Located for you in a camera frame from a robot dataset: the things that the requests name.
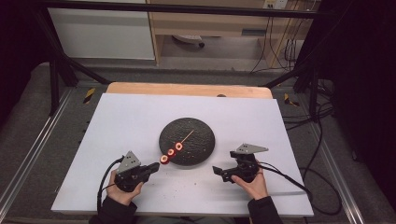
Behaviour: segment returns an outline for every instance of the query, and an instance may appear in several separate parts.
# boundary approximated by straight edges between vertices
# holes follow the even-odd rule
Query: white table
[[[180,118],[208,124],[216,137],[214,152],[192,167],[161,165],[134,199],[138,215],[248,216],[246,193],[235,184],[223,183],[212,170],[212,165],[235,167],[229,151],[242,143],[268,147],[269,151],[257,153],[256,158],[303,183],[276,100],[105,93],[51,210],[94,214],[96,193],[108,165],[129,150],[142,165],[159,161],[160,133],[166,124]],[[279,175],[267,171],[264,175],[282,217],[313,216],[301,189]]]

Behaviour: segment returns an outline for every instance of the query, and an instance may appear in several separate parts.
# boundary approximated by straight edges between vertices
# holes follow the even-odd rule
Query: black disc
[[[215,148],[215,135],[207,124],[192,118],[176,119],[163,128],[160,135],[160,149],[163,155],[167,154],[168,149],[175,149],[175,144],[181,143],[186,137],[182,143],[183,148],[177,151],[170,162],[191,166],[209,158]]]

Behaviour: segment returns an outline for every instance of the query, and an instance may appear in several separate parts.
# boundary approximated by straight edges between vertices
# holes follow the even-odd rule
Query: power cord
[[[255,163],[253,161],[244,161],[244,160],[239,160],[239,159],[237,159],[237,161],[241,162],[241,163],[250,163],[250,164]],[[264,170],[271,171],[273,173],[276,173],[277,175],[281,175],[281,176],[285,177],[287,180],[289,180],[290,183],[292,183],[293,185],[297,186],[299,189],[302,189],[303,191],[306,192],[306,195],[308,196],[309,202],[311,202],[313,200],[312,192],[308,188],[306,188],[304,185],[300,184],[299,182],[297,182],[296,180],[294,180],[290,176],[283,174],[275,166],[273,166],[273,165],[271,165],[271,164],[269,164],[267,162],[260,162],[260,161],[257,161],[257,166],[259,166],[260,168],[262,168]]]
[[[318,151],[319,151],[319,149],[320,149],[321,142],[322,142],[322,139],[323,139],[323,128],[322,128],[322,124],[321,124],[320,119],[322,119],[322,118],[324,118],[324,117],[326,117],[326,116],[332,114],[332,107],[326,108],[326,109],[324,109],[324,110],[322,110],[322,108],[323,108],[323,106],[328,105],[328,104],[330,104],[330,103],[331,103],[331,102],[327,102],[327,103],[325,103],[325,104],[322,104],[322,105],[320,105],[320,107],[318,108],[317,117],[318,117],[319,131],[320,131],[319,140],[318,140],[318,145],[317,145],[317,147],[315,148],[314,154],[312,155],[312,157],[311,157],[309,163],[307,164],[307,166],[306,166],[306,167],[300,167],[299,169],[302,170],[302,171],[304,171],[304,172],[303,172],[303,175],[302,175],[303,181],[305,181],[307,172],[311,172],[311,173],[317,175],[317,176],[318,176],[319,178],[321,178],[323,181],[325,181],[325,182],[332,188],[332,190],[335,192],[335,195],[336,195],[337,201],[338,201],[338,206],[337,206],[337,209],[336,209],[335,211],[331,211],[331,212],[329,212],[329,211],[324,211],[323,209],[320,209],[320,208],[318,208],[317,206],[315,206],[312,202],[311,202],[311,204],[312,204],[312,207],[313,207],[314,209],[316,209],[317,211],[319,211],[321,214],[324,214],[324,215],[327,215],[327,216],[335,216],[335,215],[339,214],[339,213],[341,212],[341,209],[342,209],[342,199],[341,199],[340,193],[338,192],[338,190],[336,189],[336,187],[335,187],[328,179],[326,179],[326,177],[324,177],[324,176],[321,175],[319,172],[317,172],[317,171],[315,171],[315,170],[313,170],[313,169],[310,168],[311,165],[312,165],[312,163],[313,163],[313,161],[314,161],[314,159],[315,159],[315,157],[316,157],[317,154],[318,154]],[[301,125],[303,125],[303,124],[308,123],[309,121],[312,121],[312,118],[311,118],[309,115],[296,116],[296,117],[283,117],[283,118],[288,118],[288,119],[290,119],[290,118],[299,118],[299,119],[303,118],[303,119],[304,119],[304,120],[302,120],[302,121],[285,121],[285,124],[287,124],[287,123],[297,123],[297,125],[296,125],[296,126],[293,126],[292,128],[299,127],[299,126],[301,126]],[[308,223],[307,217],[304,218],[304,221],[305,221],[305,223]]]
[[[263,44],[263,47],[262,47],[262,55],[260,56],[260,59],[257,61],[256,65],[253,67],[253,69],[251,69],[251,71],[249,72],[250,74],[253,74],[253,73],[255,73],[255,72],[261,71],[261,70],[254,71],[254,69],[256,69],[256,67],[257,67],[257,66],[259,65],[259,63],[262,61],[262,56],[264,55],[264,51],[265,51],[265,42],[266,42],[266,39],[267,39],[267,30],[268,30],[268,25],[269,25],[269,23],[270,23],[270,18],[268,17],[267,26],[265,27],[264,44]]]
[[[105,175],[104,175],[103,178],[102,178],[102,181],[101,181],[101,183],[100,183],[100,187],[99,187],[99,190],[98,190],[97,202],[96,202],[96,208],[97,208],[98,214],[99,214],[99,212],[100,212],[100,209],[102,208],[102,192],[103,192],[103,190],[107,189],[108,187],[111,187],[111,186],[115,185],[115,184],[108,185],[107,187],[105,187],[105,188],[103,189],[103,185],[104,185],[104,183],[105,183],[106,176],[108,175],[108,172],[110,172],[110,169],[111,169],[115,164],[122,162],[123,158],[124,158],[124,156],[122,156],[121,158],[119,158],[119,159],[116,160],[116,161],[113,161],[113,163],[111,163],[110,166],[107,168],[107,170],[106,170],[106,172],[105,172]]]
[[[270,28],[270,49],[271,49],[271,51],[274,53],[274,56],[275,56],[277,62],[279,63],[279,65],[280,65],[283,69],[285,69],[286,71],[288,71],[288,69],[282,65],[282,63],[280,62],[279,58],[277,57],[277,55],[276,55],[276,53],[275,53],[275,51],[274,51],[274,49],[273,49],[273,47],[272,47],[271,40],[272,40],[272,28],[273,28],[273,27],[274,27],[274,17],[271,18],[271,28]]]

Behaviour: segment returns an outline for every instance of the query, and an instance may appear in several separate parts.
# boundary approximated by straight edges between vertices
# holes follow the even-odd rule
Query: tripod leg
[[[109,81],[109,80],[105,79],[104,77],[101,77],[101,76],[97,75],[96,73],[94,73],[90,69],[86,68],[85,66],[83,66],[80,63],[77,63],[76,61],[74,61],[73,59],[69,58],[65,54],[64,54],[64,59],[66,61],[68,61],[68,63],[70,65],[72,65],[73,67],[75,67],[77,70],[79,70],[80,72],[84,73],[85,75],[95,79],[96,81],[100,82],[101,84],[106,84],[107,85],[107,84],[112,83],[112,81]]]
[[[300,66],[295,67],[294,70],[288,72],[287,74],[285,74],[285,75],[283,75],[281,77],[278,77],[277,79],[275,79],[273,81],[270,81],[267,84],[261,85],[259,87],[266,87],[268,89],[271,89],[271,88],[275,87],[276,85],[288,80],[291,77],[300,77],[300,76],[302,76],[303,75],[302,72],[305,71],[305,68],[306,68],[305,64],[301,64]]]
[[[71,67],[63,60],[63,55],[61,53],[63,52],[62,47],[60,46],[57,39],[54,37],[51,29],[49,28],[44,18],[42,11],[39,9],[37,9],[36,11],[31,9],[29,11],[34,18],[35,27],[39,28],[39,30],[42,32],[44,37],[46,37],[49,43],[49,54],[52,58],[56,60],[58,67],[57,70],[59,71],[61,77],[64,79],[65,85],[76,86],[78,83],[78,79]]]

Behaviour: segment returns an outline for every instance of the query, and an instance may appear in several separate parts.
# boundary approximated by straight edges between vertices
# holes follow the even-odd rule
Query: human hand
[[[140,182],[134,191],[132,192],[125,192],[117,187],[117,185],[114,184],[114,180],[116,179],[116,170],[113,170],[111,172],[110,180],[108,181],[108,185],[111,185],[111,187],[108,187],[106,189],[107,197],[111,198],[112,200],[122,203],[126,206],[129,205],[131,200],[136,197],[138,194],[140,194],[140,191],[143,186],[143,182]]]
[[[253,198],[254,200],[259,200],[268,196],[262,168],[259,168],[259,172],[257,172],[256,177],[254,177],[254,180],[250,183],[245,182],[237,175],[232,175],[231,179],[242,189],[244,189],[250,198]]]

